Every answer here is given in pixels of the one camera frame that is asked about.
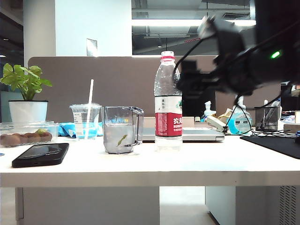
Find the black mouse pad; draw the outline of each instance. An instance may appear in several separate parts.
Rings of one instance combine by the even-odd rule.
[[[287,156],[300,159],[300,144],[294,138],[286,137],[240,137],[241,139],[258,144],[265,148],[280,152]]]

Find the silver laptop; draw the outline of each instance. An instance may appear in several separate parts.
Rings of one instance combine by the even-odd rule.
[[[185,127],[182,129],[182,140],[186,142],[193,141],[222,141],[224,134],[206,127]],[[144,127],[142,130],[142,140],[152,142],[155,140],[154,127]]]

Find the white straw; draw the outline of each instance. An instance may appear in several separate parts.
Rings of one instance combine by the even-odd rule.
[[[92,98],[93,98],[93,86],[94,86],[94,80],[90,80],[90,94],[89,94],[89,105],[88,105],[88,115],[86,118],[86,129],[85,129],[85,136],[84,139],[88,139],[89,136],[89,123],[90,123],[90,108],[92,104]]]

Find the pen holder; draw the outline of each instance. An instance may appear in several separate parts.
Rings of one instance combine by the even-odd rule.
[[[257,131],[278,130],[279,112],[279,106],[255,108],[255,129]]]

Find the pitcher handle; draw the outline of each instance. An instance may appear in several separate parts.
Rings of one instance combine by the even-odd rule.
[[[138,107],[131,106],[129,109],[136,113],[137,115],[137,131],[136,131],[136,139],[135,143],[132,145],[141,144],[143,142],[143,122],[144,122],[144,110]]]

